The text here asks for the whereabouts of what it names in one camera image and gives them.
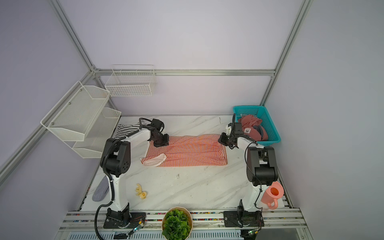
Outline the red white striped tank top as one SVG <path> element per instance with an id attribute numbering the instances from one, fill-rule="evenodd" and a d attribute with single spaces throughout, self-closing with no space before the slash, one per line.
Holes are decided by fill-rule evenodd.
<path id="1" fill-rule="evenodd" d="M 226 166 L 226 147 L 218 142 L 220 135 L 171 136 L 165 147 L 151 142 L 147 155 L 141 159 L 146 167 Z"/>

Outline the black white striped tank top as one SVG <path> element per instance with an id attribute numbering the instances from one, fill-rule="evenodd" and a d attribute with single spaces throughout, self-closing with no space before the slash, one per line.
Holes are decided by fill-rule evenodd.
<path id="1" fill-rule="evenodd" d="M 140 128 L 140 125 L 139 124 L 136 124 L 136 125 L 122 125 L 122 124 L 119 124 L 115 130 L 115 133 L 113 135 L 113 137 L 115 139 L 119 139 L 119 138 L 122 138 L 122 137 L 126 137 L 127 135 L 139 130 Z"/>

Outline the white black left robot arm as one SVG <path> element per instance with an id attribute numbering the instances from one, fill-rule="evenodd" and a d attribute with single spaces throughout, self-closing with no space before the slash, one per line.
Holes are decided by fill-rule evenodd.
<path id="1" fill-rule="evenodd" d="M 103 237 L 98 229 L 98 215 L 102 208 L 107 208 L 105 226 L 120 229 L 131 226 L 134 222 L 130 213 L 129 200 L 126 196 L 126 183 L 122 180 L 131 166 L 131 151 L 142 142 L 152 142 L 155 147 L 169 145 L 170 136 L 163 134 L 165 124 L 158 119 L 139 118 L 139 126 L 133 126 L 128 133 L 119 138 L 109 138 L 100 160 L 100 167 L 105 174 L 111 200 L 101 204 L 95 213 L 94 229 L 99 240 Z"/>

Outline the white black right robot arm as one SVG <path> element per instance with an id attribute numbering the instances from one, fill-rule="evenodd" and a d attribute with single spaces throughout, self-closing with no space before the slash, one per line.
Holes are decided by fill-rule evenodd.
<path id="1" fill-rule="evenodd" d="M 227 125 L 218 142 L 231 150 L 236 148 L 244 151 L 246 175 L 252 184 L 248 196 L 240 200 L 237 215 L 232 223 L 240 228 L 248 227 L 251 224 L 244 221 L 244 217 L 248 216 L 261 227 L 263 209 L 277 209 L 279 199 L 284 194 L 279 190 L 274 191 L 274 184 L 278 180 L 275 151 L 272 147 L 259 145 L 247 136 L 243 132 L 242 124 L 236 121 L 236 114 L 233 114 L 232 122 Z"/>

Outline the dusty red tank top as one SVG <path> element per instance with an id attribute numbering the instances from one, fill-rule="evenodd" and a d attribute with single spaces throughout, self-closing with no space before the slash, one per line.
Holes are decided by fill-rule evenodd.
<path id="1" fill-rule="evenodd" d="M 242 125 L 242 131 L 245 135 L 249 136 L 256 142 L 267 141 L 269 136 L 265 128 L 261 125 L 262 120 L 253 116 L 246 115 L 239 119 L 239 123 Z"/>

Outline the teal plastic basket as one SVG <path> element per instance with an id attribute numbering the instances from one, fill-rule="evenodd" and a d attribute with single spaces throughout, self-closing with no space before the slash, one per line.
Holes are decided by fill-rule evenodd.
<path id="1" fill-rule="evenodd" d="M 236 115 L 236 121 L 239 122 L 239 119 L 246 115 L 253 115 L 261 119 L 262 126 L 265 128 L 269 139 L 267 141 L 259 141 L 258 144 L 263 146 L 270 146 L 281 141 L 281 137 L 278 133 L 278 130 L 267 110 L 263 106 L 235 106 L 233 107 L 234 114 Z"/>

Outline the yellow banana peel toy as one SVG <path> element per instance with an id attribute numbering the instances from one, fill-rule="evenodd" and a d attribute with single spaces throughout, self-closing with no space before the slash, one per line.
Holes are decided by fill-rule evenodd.
<path id="1" fill-rule="evenodd" d="M 142 186 L 140 184 L 137 184 L 136 195 L 139 196 L 142 200 L 147 197 L 147 192 L 143 191 Z"/>

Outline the pink watering can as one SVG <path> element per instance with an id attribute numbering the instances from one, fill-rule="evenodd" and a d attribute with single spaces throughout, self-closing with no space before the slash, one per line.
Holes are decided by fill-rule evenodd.
<path id="1" fill-rule="evenodd" d="M 284 188 L 279 182 L 273 182 L 264 192 L 261 202 L 268 206 L 270 210 L 279 207 L 279 199 L 284 195 Z"/>

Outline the white mesh two-tier shelf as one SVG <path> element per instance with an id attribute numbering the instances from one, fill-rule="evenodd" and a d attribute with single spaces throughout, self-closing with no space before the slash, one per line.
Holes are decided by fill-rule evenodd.
<path id="1" fill-rule="evenodd" d="M 121 112 L 109 108 L 111 93 L 75 83 L 41 120 L 41 125 L 83 159 L 99 159 Z"/>

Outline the green plant in pot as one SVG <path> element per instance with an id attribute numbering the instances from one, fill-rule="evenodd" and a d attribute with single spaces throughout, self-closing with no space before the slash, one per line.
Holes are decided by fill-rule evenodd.
<path id="1" fill-rule="evenodd" d="M 187 240 L 192 229 L 192 215 L 182 207 L 170 209 L 162 221 L 162 235 L 166 240 Z"/>

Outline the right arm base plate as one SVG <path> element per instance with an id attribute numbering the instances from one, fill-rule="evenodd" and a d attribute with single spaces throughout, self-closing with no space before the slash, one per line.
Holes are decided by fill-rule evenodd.
<path id="1" fill-rule="evenodd" d="M 224 211 L 225 227 L 250 228 L 264 227 L 264 218 L 261 211 L 247 212 L 243 211 Z"/>

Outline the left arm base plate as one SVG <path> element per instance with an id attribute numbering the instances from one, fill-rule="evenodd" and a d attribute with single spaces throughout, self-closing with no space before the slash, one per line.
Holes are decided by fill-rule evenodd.
<path id="1" fill-rule="evenodd" d="M 145 222 L 147 214 L 144 212 L 138 213 L 122 213 L 108 212 L 104 222 L 104 229 L 133 229 L 139 226 L 139 222 Z"/>

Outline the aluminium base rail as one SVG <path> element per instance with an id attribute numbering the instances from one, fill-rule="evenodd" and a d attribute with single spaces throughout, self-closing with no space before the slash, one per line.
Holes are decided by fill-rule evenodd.
<path id="1" fill-rule="evenodd" d="M 262 240 L 313 239 L 299 209 L 133 212 L 118 227 L 105 212 L 69 212 L 57 240 Z"/>

